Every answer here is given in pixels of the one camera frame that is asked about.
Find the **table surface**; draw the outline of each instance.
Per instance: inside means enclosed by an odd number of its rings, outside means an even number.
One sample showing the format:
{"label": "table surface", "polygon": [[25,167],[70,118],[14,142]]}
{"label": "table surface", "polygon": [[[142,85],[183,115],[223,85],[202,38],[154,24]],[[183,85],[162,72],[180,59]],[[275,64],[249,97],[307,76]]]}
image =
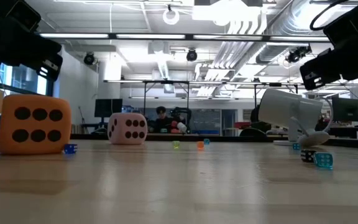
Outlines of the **table surface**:
{"label": "table surface", "polygon": [[0,223],[358,223],[358,149],[319,147],[326,170],[267,143],[71,143],[0,156]]}

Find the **man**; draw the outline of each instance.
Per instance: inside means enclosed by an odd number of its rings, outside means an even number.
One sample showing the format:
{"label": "man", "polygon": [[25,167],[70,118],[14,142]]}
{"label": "man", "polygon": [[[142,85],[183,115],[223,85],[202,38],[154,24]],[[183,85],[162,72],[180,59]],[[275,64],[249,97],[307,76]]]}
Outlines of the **man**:
{"label": "man", "polygon": [[171,130],[172,118],[167,117],[167,109],[163,106],[159,106],[156,109],[158,118],[155,120],[155,129],[156,133],[161,133],[161,129],[166,129],[168,132]]}

